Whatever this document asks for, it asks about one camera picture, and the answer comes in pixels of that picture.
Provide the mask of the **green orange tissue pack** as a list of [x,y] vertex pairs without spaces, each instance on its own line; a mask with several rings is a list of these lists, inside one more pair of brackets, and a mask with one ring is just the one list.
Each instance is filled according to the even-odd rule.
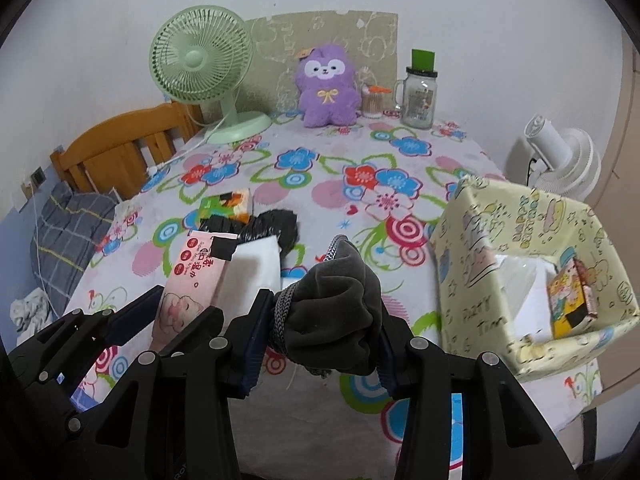
[[198,206],[198,221],[214,215],[246,223],[253,214],[253,199],[248,188],[204,197]]

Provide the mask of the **floral tablecloth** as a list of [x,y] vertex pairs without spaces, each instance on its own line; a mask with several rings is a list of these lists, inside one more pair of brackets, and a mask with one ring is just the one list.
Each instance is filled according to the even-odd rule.
[[[453,122],[420,131],[385,117],[306,128],[283,114],[240,143],[192,141],[122,203],[74,290],[71,309],[119,309],[164,284],[204,197],[248,188],[255,212],[297,214],[298,241],[281,261],[281,286],[347,236],[378,274],[392,315],[437,340],[437,266],[428,239],[466,174],[498,178],[496,165]],[[265,479],[389,479],[408,405],[375,376],[321,378],[276,352],[257,387],[230,414],[242,471]]]

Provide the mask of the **purple plush toy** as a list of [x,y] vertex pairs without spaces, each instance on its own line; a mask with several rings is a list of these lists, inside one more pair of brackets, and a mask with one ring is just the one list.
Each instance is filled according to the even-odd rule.
[[297,109],[306,128],[352,126],[361,105],[355,67],[339,44],[312,48],[299,60],[295,83]]

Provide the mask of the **beige patterned board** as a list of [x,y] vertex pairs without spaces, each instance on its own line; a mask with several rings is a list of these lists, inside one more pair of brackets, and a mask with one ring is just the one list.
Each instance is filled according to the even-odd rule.
[[289,112],[298,101],[297,55],[339,44],[354,63],[356,84],[390,87],[397,76],[398,15],[375,11],[309,11],[247,22],[254,39],[250,70],[236,100],[239,110]]

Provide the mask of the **pink tissue pack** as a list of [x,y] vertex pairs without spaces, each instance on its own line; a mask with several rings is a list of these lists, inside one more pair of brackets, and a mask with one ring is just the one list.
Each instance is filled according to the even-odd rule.
[[152,329],[160,352],[214,304],[239,239],[235,234],[191,231],[172,266]]

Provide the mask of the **yellow cartoon tissue pack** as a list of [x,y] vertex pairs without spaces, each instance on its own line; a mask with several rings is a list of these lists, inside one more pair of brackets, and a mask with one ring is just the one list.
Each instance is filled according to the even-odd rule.
[[547,286],[554,339],[585,333],[598,318],[596,300],[584,264],[571,258]]

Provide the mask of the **dark drawstring pouch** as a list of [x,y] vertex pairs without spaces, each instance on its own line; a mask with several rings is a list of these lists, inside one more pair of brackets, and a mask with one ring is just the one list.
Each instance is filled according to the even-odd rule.
[[271,347],[314,375],[375,370],[384,302],[376,274],[344,235],[326,258],[278,292]]

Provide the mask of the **white cloth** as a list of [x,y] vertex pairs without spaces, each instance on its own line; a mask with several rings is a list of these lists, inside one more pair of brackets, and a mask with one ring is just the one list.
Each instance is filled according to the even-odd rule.
[[261,289],[281,290],[280,247],[275,236],[239,244],[235,249],[214,301],[224,314],[224,328],[250,312]]
[[52,321],[52,314],[47,293],[40,287],[10,305],[10,319],[19,334],[38,332]]

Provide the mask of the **wooden bed headboard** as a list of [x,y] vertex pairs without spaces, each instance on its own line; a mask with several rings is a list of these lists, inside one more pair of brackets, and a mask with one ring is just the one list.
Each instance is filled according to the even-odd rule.
[[203,125],[197,105],[169,102],[101,122],[51,154],[58,177],[79,192],[120,197],[138,194],[153,165],[177,153],[176,141],[193,138]]

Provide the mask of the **black plastic bag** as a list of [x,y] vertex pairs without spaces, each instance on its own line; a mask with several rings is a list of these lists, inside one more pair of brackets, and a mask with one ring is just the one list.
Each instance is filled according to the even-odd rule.
[[200,230],[235,234],[240,244],[274,236],[282,257],[286,256],[298,241],[297,214],[286,209],[271,209],[257,216],[250,214],[246,221],[212,214],[201,220]]

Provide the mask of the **white plastic tissue pack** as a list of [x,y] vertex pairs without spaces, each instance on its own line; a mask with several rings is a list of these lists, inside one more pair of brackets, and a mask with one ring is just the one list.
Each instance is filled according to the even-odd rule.
[[546,342],[552,338],[548,284],[555,266],[543,258],[498,255],[501,290],[518,339]]

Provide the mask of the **green desk fan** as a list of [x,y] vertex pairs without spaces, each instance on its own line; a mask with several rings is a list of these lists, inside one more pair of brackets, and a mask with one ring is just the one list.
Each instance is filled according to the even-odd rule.
[[149,50],[151,76],[165,96],[184,105],[216,102],[222,118],[204,127],[204,141],[229,144],[263,133],[263,112],[239,112],[235,101],[253,59],[250,30],[222,6],[190,6],[166,21]]

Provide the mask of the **white crumpled cloth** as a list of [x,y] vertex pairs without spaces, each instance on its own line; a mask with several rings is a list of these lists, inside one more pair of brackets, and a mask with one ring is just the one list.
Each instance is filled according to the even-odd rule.
[[10,305],[10,319],[19,334],[38,332],[52,321],[52,314],[47,293],[40,287]]

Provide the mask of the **glass mason jar mug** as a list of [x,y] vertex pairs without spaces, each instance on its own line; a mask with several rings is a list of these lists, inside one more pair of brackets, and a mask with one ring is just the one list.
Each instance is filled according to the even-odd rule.
[[399,108],[400,121],[411,128],[432,128],[437,96],[436,70],[406,68],[404,79],[394,84],[393,96]]

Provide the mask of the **yellow cartoon storage box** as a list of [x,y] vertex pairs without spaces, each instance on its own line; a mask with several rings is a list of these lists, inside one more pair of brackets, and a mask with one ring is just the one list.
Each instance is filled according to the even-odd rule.
[[[431,237],[437,261],[442,348],[475,359],[498,354],[513,374],[538,379],[594,359],[639,323],[639,306],[622,260],[593,209],[536,188],[462,178]],[[519,335],[506,299],[499,257],[577,259],[597,317],[581,333],[537,342]]]

